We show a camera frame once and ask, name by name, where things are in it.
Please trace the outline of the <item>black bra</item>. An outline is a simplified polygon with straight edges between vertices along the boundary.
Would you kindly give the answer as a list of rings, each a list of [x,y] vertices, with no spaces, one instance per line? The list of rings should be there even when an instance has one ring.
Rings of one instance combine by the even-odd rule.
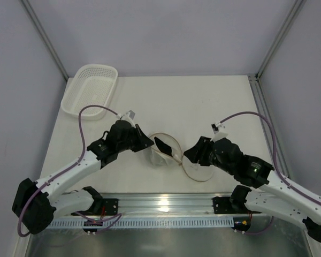
[[[173,157],[173,149],[170,145],[163,142],[160,138],[154,137],[156,151],[165,154],[169,157]]]

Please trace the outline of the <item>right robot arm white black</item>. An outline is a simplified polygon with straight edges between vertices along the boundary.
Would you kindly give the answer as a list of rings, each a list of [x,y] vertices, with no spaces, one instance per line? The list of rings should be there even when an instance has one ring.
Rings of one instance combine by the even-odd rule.
[[[184,155],[194,164],[213,165],[240,183],[230,198],[235,209],[285,220],[321,243],[321,196],[277,174],[272,164],[244,154],[227,138],[200,137]]]

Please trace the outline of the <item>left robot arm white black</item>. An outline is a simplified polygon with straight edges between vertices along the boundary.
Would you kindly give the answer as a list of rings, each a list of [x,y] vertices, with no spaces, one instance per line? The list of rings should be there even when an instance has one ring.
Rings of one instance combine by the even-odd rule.
[[[91,186],[74,192],[66,191],[94,172],[115,161],[126,150],[134,153],[147,149],[154,142],[141,128],[126,120],[116,121],[103,136],[85,146],[80,157],[62,171],[32,181],[23,180],[17,189],[12,211],[18,217],[18,235],[25,237],[21,227],[38,234],[59,217],[78,213],[98,215],[104,206],[102,196]]]

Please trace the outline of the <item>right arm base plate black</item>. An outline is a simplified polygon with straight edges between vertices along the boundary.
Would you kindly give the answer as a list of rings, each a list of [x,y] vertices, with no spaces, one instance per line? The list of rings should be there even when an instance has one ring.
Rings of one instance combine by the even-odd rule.
[[[242,200],[231,199],[229,196],[216,196],[212,198],[215,214],[260,214],[258,211],[248,210]]]

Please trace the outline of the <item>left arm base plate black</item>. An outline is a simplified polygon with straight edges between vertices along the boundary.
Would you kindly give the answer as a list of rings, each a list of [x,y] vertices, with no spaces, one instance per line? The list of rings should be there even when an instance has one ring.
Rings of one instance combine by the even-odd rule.
[[[114,216],[118,214],[119,199],[117,198],[103,198],[99,201],[98,215],[100,216]]]

